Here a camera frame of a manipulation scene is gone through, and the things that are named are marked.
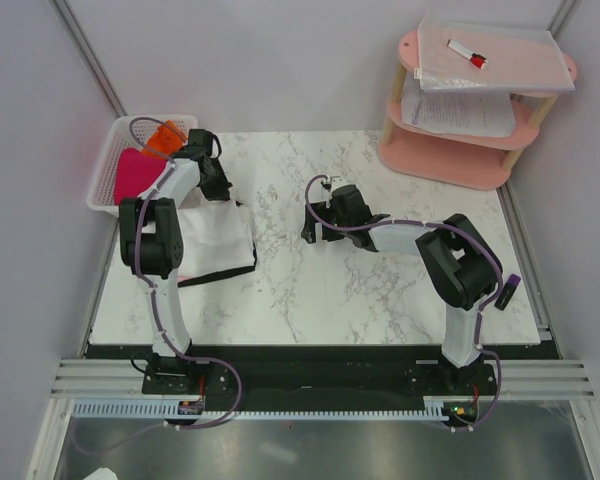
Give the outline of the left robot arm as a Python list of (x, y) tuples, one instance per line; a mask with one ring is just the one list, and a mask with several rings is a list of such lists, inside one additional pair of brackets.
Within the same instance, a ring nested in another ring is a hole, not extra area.
[(200, 371), (188, 362), (192, 341), (178, 292), (184, 241), (177, 210), (192, 190), (200, 191), (212, 205), (232, 202), (232, 184), (221, 166), (221, 153), (216, 134), (191, 129), (184, 146), (165, 157), (165, 167), (156, 180), (118, 206), (121, 258), (146, 293), (153, 319), (153, 352), (180, 358), (167, 366), (164, 375), (165, 382), (178, 393), (195, 389)]

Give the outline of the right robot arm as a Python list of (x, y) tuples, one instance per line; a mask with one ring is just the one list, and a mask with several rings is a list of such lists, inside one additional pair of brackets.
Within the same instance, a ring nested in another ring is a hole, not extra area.
[(422, 222), (374, 214), (358, 187), (338, 176), (318, 175), (304, 192), (301, 237), (327, 242), (347, 239), (372, 253), (417, 256), (434, 290), (446, 305), (445, 336), (438, 381), (447, 392), (463, 392), (474, 381), (472, 365), (484, 353), (481, 326), (484, 308), (504, 287), (500, 260), (463, 214)]

